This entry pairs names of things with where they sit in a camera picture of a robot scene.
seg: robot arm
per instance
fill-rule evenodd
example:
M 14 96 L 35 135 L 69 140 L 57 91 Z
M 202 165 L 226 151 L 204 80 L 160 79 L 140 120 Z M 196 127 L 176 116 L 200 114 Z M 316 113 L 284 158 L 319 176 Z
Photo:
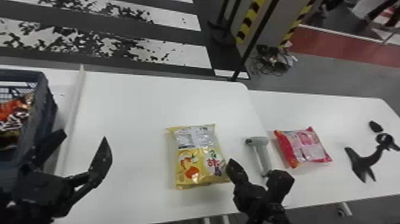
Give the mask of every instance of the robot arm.
M 40 141 L 24 156 L 12 190 L 0 189 L 0 215 L 5 214 L 1 216 L 5 223 L 51 223 L 56 217 L 68 215 L 72 206 L 105 178 L 113 162 L 106 138 L 86 172 L 67 178 L 41 172 L 40 167 L 66 136 L 58 130 Z
M 226 173 L 235 185 L 235 206 L 247 214 L 247 224 L 262 224 L 264 221 L 290 224 L 282 206 L 295 181 L 290 174 L 282 170 L 269 171 L 266 191 L 264 187 L 250 183 L 244 168 L 233 159 L 229 160 Z

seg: gray barcode scanner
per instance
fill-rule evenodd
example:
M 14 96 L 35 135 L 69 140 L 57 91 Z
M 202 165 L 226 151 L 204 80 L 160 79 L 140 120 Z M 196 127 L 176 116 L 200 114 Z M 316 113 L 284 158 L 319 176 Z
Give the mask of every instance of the gray barcode scanner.
M 246 144 L 252 147 L 255 147 L 255 151 L 258 154 L 258 158 L 260 158 L 262 172 L 261 176 L 266 177 L 268 171 L 271 170 L 271 164 L 268 159 L 267 153 L 267 144 L 268 138 L 267 137 L 250 137 L 246 139 Z

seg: metal pole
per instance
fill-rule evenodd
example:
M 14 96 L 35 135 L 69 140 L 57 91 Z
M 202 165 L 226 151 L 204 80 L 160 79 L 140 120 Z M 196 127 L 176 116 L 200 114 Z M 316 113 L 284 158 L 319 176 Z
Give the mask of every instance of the metal pole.
M 230 16 L 228 19 L 228 24 L 226 25 L 227 29 L 224 32 L 223 38 L 226 38 L 228 33 L 230 33 L 230 27 L 232 26 L 233 20 L 235 19 L 236 13 L 238 12 L 240 2 L 242 0 L 236 0 L 235 4 L 233 5 L 232 12 L 230 12 Z
M 222 23 L 222 19 L 224 18 L 226 7 L 228 6 L 228 2 L 229 2 L 229 0 L 224 0 L 224 2 L 222 3 L 222 8 L 220 10 L 220 13 L 219 13 L 218 19 L 217 19 L 217 25 Z
M 267 12 L 264 15 L 264 18 L 262 18 L 260 25 L 257 27 L 257 30 L 254 33 L 253 38 L 251 39 L 249 46 L 247 46 L 247 49 L 245 53 L 243 54 L 242 59 L 240 60 L 239 67 L 236 69 L 235 73 L 233 76 L 229 79 L 231 82 L 235 82 L 236 79 L 238 78 L 238 75 L 242 69 L 242 67 L 245 65 L 247 58 L 250 56 L 251 51 L 254 48 L 254 45 L 257 43 L 257 40 L 261 33 L 263 32 L 265 25 L 268 23 L 272 13 L 275 10 L 276 5 L 278 4 L 279 0 L 272 0 L 270 6 L 268 6 Z

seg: table leg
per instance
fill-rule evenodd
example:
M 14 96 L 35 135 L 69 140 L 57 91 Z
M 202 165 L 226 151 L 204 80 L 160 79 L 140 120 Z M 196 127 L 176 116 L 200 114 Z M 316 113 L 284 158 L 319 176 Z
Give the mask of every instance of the table leg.
M 343 217 L 348 217 L 353 215 L 346 202 L 342 202 L 338 205 L 337 213 Z
M 211 224 L 210 218 L 203 218 L 203 224 Z
M 222 216 L 222 223 L 223 223 L 223 224 L 230 224 L 229 218 L 228 218 L 228 215 L 227 215 L 227 214 L 224 214 L 224 215 Z

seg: red floor marking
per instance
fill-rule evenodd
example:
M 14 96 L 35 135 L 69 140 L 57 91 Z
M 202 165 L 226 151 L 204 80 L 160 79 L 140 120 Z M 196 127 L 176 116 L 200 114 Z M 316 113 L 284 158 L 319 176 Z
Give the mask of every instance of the red floor marking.
M 291 52 L 400 68 L 400 46 L 299 27 L 290 39 Z
M 396 10 L 396 7 L 391 6 L 389 8 L 387 8 L 391 13 L 394 13 L 394 11 Z
M 393 15 L 393 13 L 386 13 L 386 12 L 383 12 L 383 13 L 381 13 L 380 15 L 383 16 L 383 17 L 391 18 L 391 16 Z

